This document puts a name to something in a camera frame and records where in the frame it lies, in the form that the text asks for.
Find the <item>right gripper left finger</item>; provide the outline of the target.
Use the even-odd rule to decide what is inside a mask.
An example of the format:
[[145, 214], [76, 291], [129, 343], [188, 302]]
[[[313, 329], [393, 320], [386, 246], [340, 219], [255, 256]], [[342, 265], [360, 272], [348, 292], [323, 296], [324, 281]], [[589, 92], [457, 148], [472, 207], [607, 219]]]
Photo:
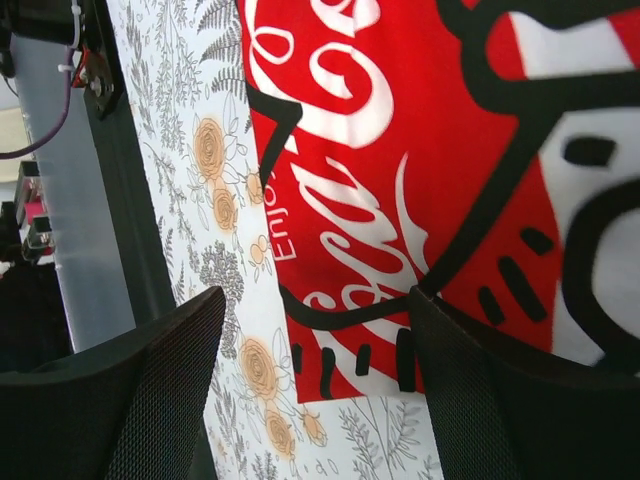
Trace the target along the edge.
[[225, 309], [211, 287], [100, 345], [2, 374], [2, 478], [214, 478], [203, 414]]

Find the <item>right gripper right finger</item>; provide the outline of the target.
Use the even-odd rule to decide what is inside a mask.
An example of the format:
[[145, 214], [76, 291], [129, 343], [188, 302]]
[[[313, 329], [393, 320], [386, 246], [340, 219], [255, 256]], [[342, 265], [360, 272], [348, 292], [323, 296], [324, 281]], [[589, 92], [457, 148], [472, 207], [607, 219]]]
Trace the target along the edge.
[[419, 287], [408, 305], [445, 478], [638, 478], [638, 378], [542, 352]]

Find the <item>white t shirt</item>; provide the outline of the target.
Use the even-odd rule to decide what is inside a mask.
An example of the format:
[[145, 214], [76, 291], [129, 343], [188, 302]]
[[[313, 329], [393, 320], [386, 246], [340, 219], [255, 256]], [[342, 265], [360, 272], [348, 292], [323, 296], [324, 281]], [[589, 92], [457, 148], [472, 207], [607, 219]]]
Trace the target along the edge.
[[422, 390], [411, 289], [639, 371], [635, 1], [242, 1], [302, 403]]

